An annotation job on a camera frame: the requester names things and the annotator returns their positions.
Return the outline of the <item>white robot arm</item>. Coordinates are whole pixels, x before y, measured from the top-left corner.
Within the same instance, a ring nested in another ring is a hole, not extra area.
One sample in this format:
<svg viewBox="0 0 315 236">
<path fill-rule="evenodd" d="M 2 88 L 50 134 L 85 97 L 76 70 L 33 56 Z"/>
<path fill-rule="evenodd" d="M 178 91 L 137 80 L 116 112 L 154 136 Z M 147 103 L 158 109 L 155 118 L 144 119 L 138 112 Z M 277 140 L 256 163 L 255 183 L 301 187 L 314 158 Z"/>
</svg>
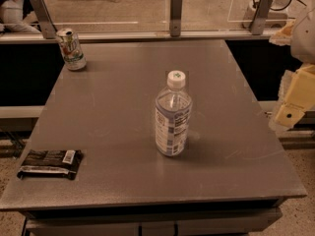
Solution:
<svg viewBox="0 0 315 236">
<path fill-rule="evenodd" d="M 286 131 L 297 124 L 315 106 L 315 11 L 305 8 L 294 21 L 289 21 L 269 42 L 290 47 L 292 57 L 302 62 L 295 72 L 285 70 L 278 101 L 272 111 L 269 127 Z"/>
</svg>

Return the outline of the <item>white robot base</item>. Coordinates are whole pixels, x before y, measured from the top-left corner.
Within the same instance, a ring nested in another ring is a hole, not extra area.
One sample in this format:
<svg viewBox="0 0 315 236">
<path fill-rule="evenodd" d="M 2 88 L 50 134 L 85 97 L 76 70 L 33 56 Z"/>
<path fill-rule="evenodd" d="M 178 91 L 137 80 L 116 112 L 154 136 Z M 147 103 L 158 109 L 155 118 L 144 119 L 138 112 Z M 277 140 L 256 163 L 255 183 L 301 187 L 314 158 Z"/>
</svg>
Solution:
<svg viewBox="0 0 315 236">
<path fill-rule="evenodd" d="M 249 2 L 246 8 L 246 11 L 244 13 L 244 17 L 242 20 L 242 25 L 246 29 L 249 29 L 250 24 L 253 21 L 258 2 L 259 0 L 252 0 Z M 267 26 L 268 28 L 272 28 L 275 26 L 281 27 L 288 19 L 287 8 L 289 7 L 291 2 L 292 0 L 274 0 L 270 8 L 265 26 Z"/>
</svg>

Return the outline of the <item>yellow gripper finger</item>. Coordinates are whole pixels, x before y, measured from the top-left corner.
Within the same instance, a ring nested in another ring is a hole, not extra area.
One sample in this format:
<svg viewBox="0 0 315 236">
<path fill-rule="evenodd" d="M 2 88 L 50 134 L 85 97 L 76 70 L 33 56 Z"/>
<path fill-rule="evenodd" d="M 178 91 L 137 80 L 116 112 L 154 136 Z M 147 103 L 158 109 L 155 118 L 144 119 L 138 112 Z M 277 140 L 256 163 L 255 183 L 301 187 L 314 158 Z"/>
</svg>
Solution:
<svg viewBox="0 0 315 236">
<path fill-rule="evenodd" d="M 315 65 L 303 64 L 295 72 L 285 70 L 278 97 L 269 127 L 273 131 L 286 131 L 315 106 Z"/>
<path fill-rule="evenodd" d="M 290 45 L 294 24 L 295 21 L 287 22 L 284 27 L 269 38 L 269 42 L 277 46 Z"/>
</svg>

